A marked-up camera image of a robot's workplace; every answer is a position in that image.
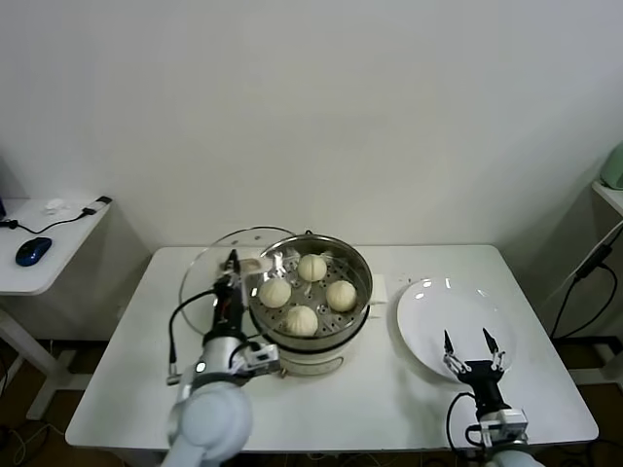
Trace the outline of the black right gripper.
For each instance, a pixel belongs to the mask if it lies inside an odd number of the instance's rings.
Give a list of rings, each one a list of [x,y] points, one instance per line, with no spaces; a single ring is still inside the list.
[[[443,362],[446,367],[457,375],[458,380],[473,390],[477,414],[496,413],[507,409],[502,398],[498,383],[504,375],[504,356],[494,336],[486,328],[482,329],[492,361],[473,360],[466,363],[460,360],[454,350],[448,331],[444,331]]]

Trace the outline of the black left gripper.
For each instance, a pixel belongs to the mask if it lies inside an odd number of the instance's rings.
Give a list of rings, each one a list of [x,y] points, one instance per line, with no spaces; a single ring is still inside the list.
[[[236,249],[231,250],[227,262],[221,263],[217,272],[214,286],[217,303],[213,312],[211,334],[217,337],[241,337],[245,305],[239,285],[241,266]]]

